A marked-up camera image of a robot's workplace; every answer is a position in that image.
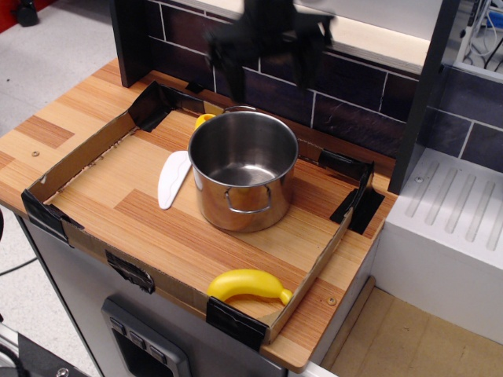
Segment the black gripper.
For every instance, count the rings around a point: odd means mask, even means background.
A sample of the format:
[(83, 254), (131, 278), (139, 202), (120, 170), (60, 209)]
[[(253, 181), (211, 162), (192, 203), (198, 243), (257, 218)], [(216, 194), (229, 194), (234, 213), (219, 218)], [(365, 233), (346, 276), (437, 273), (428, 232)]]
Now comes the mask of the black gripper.
[(325, 47), (332, 41), (333, 15), (302, 13), (292, 1), (245, 1), (239, 19), (205, 35), (208, 58), (220, 71), (233, 101), (245, 101), (240, 63), (282, 53), (292, 55), (294, 82), (309, 89), (315, 82)]

